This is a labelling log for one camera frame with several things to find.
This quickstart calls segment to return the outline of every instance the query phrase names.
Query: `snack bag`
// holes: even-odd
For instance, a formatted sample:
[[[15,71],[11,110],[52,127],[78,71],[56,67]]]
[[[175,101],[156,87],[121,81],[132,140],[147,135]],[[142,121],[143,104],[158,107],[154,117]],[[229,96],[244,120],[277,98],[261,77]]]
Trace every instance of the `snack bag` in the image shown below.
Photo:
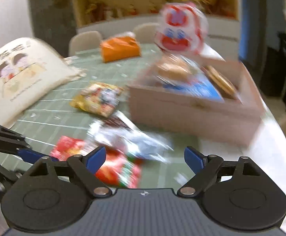
[[[102,41],[101,56],[105,63],[134,56],[141,56],[138,43],[133,37],[120,36]]]
[[[173,151],[169,141],[156,133],[140,131],[122,112],[115,112],[108,120],[96,120],[89,125],[88,143],[104,145],[107,150],[117,150],[128,158],[157,160],[169,163],[165,153]]]
[[[96,177],[107,185],[137,188],[141,177],[141,169],[127,160],[118,151],[107,152],[106,161],[96,172]]]
[[[200,54],[208,32],[205,15],[195,6],[167,3],[160,12],[156,45],[171,53]]]
[[[97,147],[95,143],[86,142],[81,139],[61,136],[57,145],[51,151],[52,157],[64,161],[70,156],[90,153]],[[126,156],[114,149],[106,148],[106,161],[96,172],[95,176],[105,184],[127,188],[137,188],[141,177],[139,165],[127,160]]]
[[[120,87],[95,82],[75,96],[70,105],[86,112],[108,117],[118,105],[117,97],[122,91],[123,89]]]
[[[210,65],[201,67],[201,69],[224,98],[240,102],[236,87],[225,76]]]
[[[189,83],[182,83],[180,85],[164,84],[163,88],[199,98],[224,102],[221,94],[204,74],[194,76],[193,80]]]
[[[154,67],[158,81],[172,85],[187,83],[200,72],[198,65],[190,59],[167,53],[154,63]]]

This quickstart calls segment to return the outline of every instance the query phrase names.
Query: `blue gripper pad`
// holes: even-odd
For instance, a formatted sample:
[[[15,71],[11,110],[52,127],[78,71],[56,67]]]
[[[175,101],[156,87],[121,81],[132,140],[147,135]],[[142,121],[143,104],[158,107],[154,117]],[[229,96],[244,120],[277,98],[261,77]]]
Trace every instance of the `blue gripper pad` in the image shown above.
[[[207,164],[207,157],[191,146],[184,149],[184,160],[194,174],[199,173]]]
[[[99,170],[106,160],[106,148],[98,147],[83,158],[86,168],[93,174]]]

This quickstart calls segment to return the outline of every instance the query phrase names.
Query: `yellow snack bag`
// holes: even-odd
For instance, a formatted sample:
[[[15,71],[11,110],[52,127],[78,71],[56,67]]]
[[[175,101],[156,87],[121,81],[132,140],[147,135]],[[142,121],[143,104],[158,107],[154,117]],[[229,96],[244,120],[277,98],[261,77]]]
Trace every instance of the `yellow snack bag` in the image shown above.
[[[86,112],[108,117],[118,105],[117,97],[122,91],[122,88],[115,85],[94,82],[76,95],[70,105]]]

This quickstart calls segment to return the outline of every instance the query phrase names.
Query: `printed pillow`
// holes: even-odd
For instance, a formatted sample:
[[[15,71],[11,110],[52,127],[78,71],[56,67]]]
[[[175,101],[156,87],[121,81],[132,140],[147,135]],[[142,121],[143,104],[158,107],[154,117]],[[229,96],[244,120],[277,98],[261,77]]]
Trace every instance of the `printed pillow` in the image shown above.
[[[0,48],[0,124],[11,127],[22,111],[80,73],[39,39],[6,44]]]

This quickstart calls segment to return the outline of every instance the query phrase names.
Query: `table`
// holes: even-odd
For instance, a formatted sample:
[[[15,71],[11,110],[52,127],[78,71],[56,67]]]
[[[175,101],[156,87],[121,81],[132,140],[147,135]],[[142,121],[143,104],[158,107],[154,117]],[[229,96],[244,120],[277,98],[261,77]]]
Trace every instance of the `table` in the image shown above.
[[[81,52],[73,60],[76,67],[86,68],[87,76],[78,81],[62,85],[29,107],[19,118],[12,130],[26,136],[35,151],[49,154],[62,136],[85,139],[88,125],[98,117],[77,110],[69,105],[70,100],[89,81],[96,80],[124,87],[140,70],[146,68],[157,54],[155,45],[142,45],[142,57],[130,58],[103,64],[98,50]],[[219,57],[209,47],[204,55]],[[118,109],[129,117],[126,97],[121,97]],[[286,194],[286,139],[274,117],[268,110],[259,132],[249,148],[212,142],[192,135],[170,133],[138,125],[141,130],[158,132],[172,141],[173,152],[167,152],[169,164],[147,161],[143,165],[141,188],[170,187],[175,191],[189,180],[194,173],[185,164],[184,148],[188,145],[203,154],[217,154],[224,160],[238,160],[240,156],[251,157]],[[19,158],[0,153],[0,164],[9,170],[27,170],[31,164]],[[282,224],[286,231],[286,218]]]

